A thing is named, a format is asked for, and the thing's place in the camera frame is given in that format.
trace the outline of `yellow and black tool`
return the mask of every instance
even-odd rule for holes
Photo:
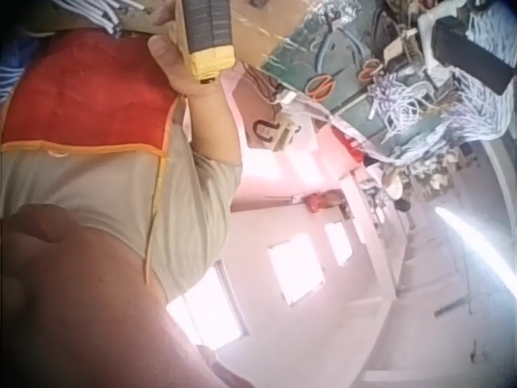
[[[230,0],[178,0],[170,32],[187,68],[201,83],[235,64]]]

